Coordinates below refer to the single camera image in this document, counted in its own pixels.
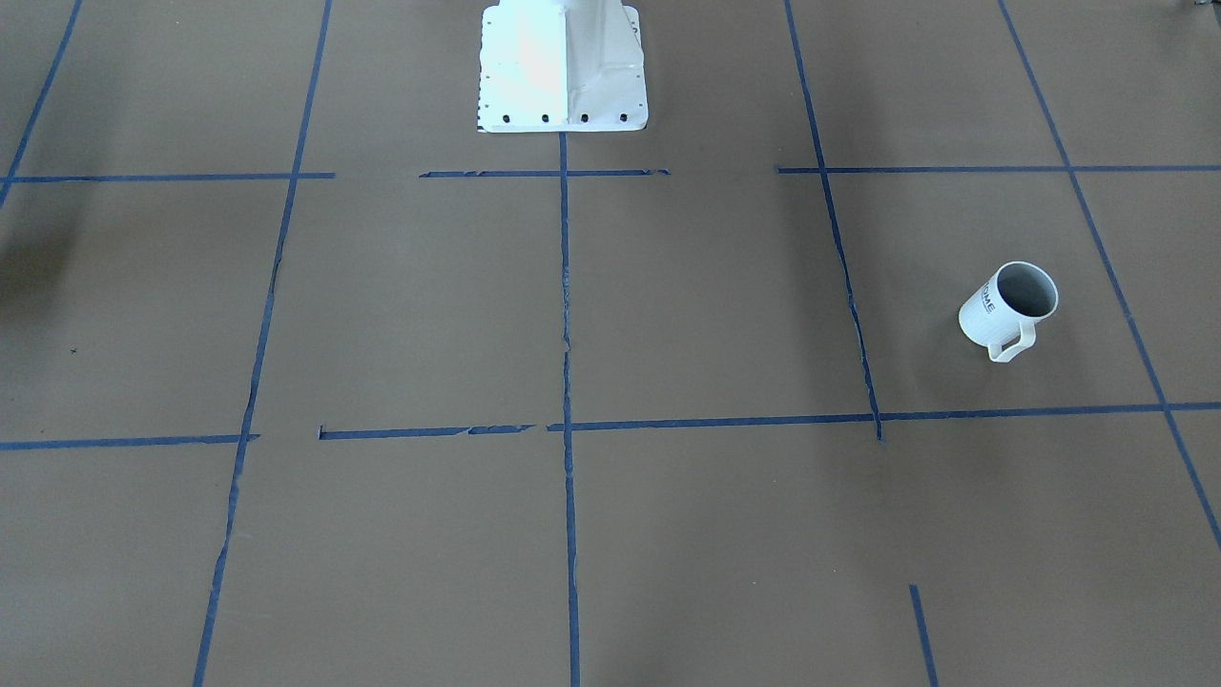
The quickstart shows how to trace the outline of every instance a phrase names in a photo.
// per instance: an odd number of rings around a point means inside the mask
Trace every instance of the blue grid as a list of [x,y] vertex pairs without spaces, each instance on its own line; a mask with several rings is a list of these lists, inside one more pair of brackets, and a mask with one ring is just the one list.
[[[254,367],[250,377],[250,394],[243,415],[242,428],[238,434],[216,436],[182,436],[182,437],[144,437],[144,438],[112,438],[112,439],[67,439],[45,442],[0,442],[0,451],[31,451],[31,450],[65,450],[87,448],[144,448],[144,447],[171,447],[186,444],[211,444],[211,445],[236,445],[234,469],[230,487],[228,510],[225,530],[225,543],[217,556],[211,593],[209,595],[208,613],[204,631],[200,638],[199,655],[195,665],[193,683],[201,687],[208,665],[209,649],[212,631],[215,627],[216,610],[223,583],[225,567],[228,554],[230,539],[233,531],[233,519],[239,495],[239,478],[245,460],[247,448],[250,442],[259,438],[253,433],[252,426],[259,394],[259,386],[263,372],[263,364],[266,355],[267,336],[270,332],[272,312],[275,308],[276,281],[280,264],[283,257],[284,242],[292,218],[293,204],[295,199],[297,183],[300,179],[333,179],[335,172],[304,172],[302,171],[302,159],[304,156],[305,142],[309,131],[310,115],[313,111],[314,95],[317,87],[319,73],[322,65],[322,56],[326,45],[326,34],[330,24],[333,0],[325,0],[321,26],[314,54],[313,71],[309,88],[300,120],[300,128],[297,139],[293,167],[287,172],[254,172],[254,173],[179,173],[179,174],[82,174],[82,176],[20,176],[18,168],[29,144],[31,135],[37,124],[39,113],[46,101],[48,94],[55,81],[63,55],[68,48],[73,29],[83,4],[76,0],[68,16],[60,45],[51,62],[48,76],[39,92],[38,99],[27,121],[17,150],[9,166],[9,171],[0,177],[0,206],[7,199],[10,189],[16,184],[24,183],[71,183],[71,182],[95,182],[95,183],[139,183],[139,182],[208,182],[208,181],[288,181],[288,192],[284,200],[284,209],[281,218],[280,233],[276,251],[272,260],[271,275],[264,305],[264,314],[259,332],[259,340],[254,358]],[[570,177],[654,177],[669,176],[667,168],[620,168],[620,170],[569,170],[568,168],[568,139],[559,134],[559,168],[558,170],[469,170],[469,171],[430,171],[421,173],[421,178],[505,178],[505,177],[552,177],[559,179],[560,185],[560,256],[562,256],[562,297],[563,297],[563,422],[554,425],[516,425],[516,426],[464,426],[464,427],[438,427],[438,428],[407,428],[407,430],[355,430],[355,431],[327,431],[319,430],[317,439],[331,441],[371,441],[371,439],[399,439],[421,437],[458,437],[458,436],[515,436],[537,430],[549,433],[563,433],[564,444],[564,473],[565,473],[565,502],[567,502],[567,537],[568,537],[568,593],[569,593],[569,633],[570,633],[570,681],[574,687],[580,685],[580,621],[578,613],[578,588],[576,588],[576,523],[575,523],[575,489],[574,489],[574,460],[573,437],[579,432],[604,432],[604,431],[640,431],[640,430],[670,430],[670,428],[712,428],[712,427],[762,427],[762,426],[794,426],[794,425],[836,425],[836,423],[872,423],[879,441],[883,439],[884,422],[913,422],[913,421],[952,421],[952,420],[979,420],[979,419],[1010,419],[1010,417],[1065,417],[1065,416],[1092,416],[1112,414],[1161,414],[1167,423],[1167,428],[1175,439],[1176,448],[1192,481],[1195,495],[1204,511],[1205,519],[1212,532],[1214,539],[1221,547],[1221,530],[1219,530],[1216,516],[1209,503],[1208,495],[1200,483],[1190,455],[1183,443],[1182,436],[1175,421],[1176,412],[1200,412],[1219,411],[1221,403],[1199,404],[1172,404],[1167,400],[1161,383],[1158,378],[1153,361],[1144,347],[1140,331],[1136,323],[1128,306],[1127,298],[1118,282],[1111,265],[1106,248],[1098,231],[1093,212],[1082,190],[1078,173],[1089,172],[1216,172],[1221,171],[1221,165],[1073,165],[1068,157],[1063,142],[1061,140],[1055,120],[1050,112],[1046,100],[1039,87],[1034,70],[1027,57],[1022,45],[1017,27],[1009,12],[1005,0],[998,0],[999,10],[1005,20],[1009,32],[1013,39],[1015,49],[1023,63],[1029,78],[1031,87],[1037,96],[1040,109],[1046,120],[1049,131],[1055,140],[1061,156],[1061,165],[967,165],[967,166],[828,166],[823,155],[822,140],[818,132],[813,95],[806,76],[805,60],[801,51],[800,38],[794,21],[791,0],[784,0],[785,13],[789,22],[789,33],[792,41],[796,70],[802,87],[812,143],[818,160],[817,167],[777,167],[780,174],[818,174],[827,203],[830,218],[833,238],[836,251],[844,270],[847,304],[856,326],[858,345],[861,350],[862,373],[866,384],[866,393],[869,400],[869,414],[842,414],[822,416],[775,416],[775,417],[736,417],[736,419],[679,419],[679,420],[641,420],[641,421],[614,421],[614,422],[574,422],[571,410],[571,331],[570,331],[570,255],[569,255],[569,178]],[[947,410],[927,412],[882,412],[878,408],[873,381],[869,372],[868,356],[866,350],[864,334],[860,323],[856,299],[852,292],[850,264],[844,250],[840,225],[835,212],[834,194],[830,177],[835,174],[857,173],[1012,173],[1012,172],[1062,172],[1066,173],[1073,185],[1073,190],[1089,226],[1092,238],[1099,251],[1099,257],[1110,278],[1115,295],[1128,321],[1131,333],[1145,366],[1150,384],[1156,394],[1158,404],[1143,405],[1112,405],[1112,406],[1073,406],[1073,408],[1044,408],[1044,409],[984,409],[984,410]],[[916,616],[919,642],[924,655],[929,683],[937,687],[938,677],[933,663],[933,653],[928,637],[928,628],[924,620],[923,605],[919,589],[916,584],[910,586],[912,608]]]

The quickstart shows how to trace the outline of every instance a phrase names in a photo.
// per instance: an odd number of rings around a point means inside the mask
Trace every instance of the mug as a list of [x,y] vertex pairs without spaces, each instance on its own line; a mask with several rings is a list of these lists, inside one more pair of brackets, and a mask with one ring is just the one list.
[[1048,272],[1031,262],[1005,262],[958,308],[958,326],[988,349],[994,364],[1007,364],[1034,345],[1034,325],[1059,304],[1060,292]]

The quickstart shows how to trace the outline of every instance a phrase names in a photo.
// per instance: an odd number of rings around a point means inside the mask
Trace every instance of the mug opening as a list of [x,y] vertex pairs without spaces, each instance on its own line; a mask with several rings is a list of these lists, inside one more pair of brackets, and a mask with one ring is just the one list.
[[1010,308],[1028,317],[1050,315],[1060,300],[1048,272],[1029,262],[1010,262],[996,275],[996,290]]

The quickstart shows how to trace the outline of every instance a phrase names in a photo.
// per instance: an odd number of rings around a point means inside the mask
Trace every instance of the mug handle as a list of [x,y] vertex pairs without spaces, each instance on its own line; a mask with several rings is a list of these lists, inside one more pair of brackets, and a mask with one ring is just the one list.
[[1018,325],[1022,334],[1017,338],[1012,347],[1001,350],[999,343],[989,343],[988,345],[988,358],[991,359],[994,364],[1007,364],[1017,358],[1018,354],[1034,347],[1034,325],[1023,321]]

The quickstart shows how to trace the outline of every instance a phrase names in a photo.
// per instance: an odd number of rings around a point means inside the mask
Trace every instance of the white metal bracket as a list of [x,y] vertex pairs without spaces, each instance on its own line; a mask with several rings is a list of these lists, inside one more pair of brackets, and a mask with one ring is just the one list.
[[499,0],[484,11],[480,131],[637,131],[640,13],[620,0]]

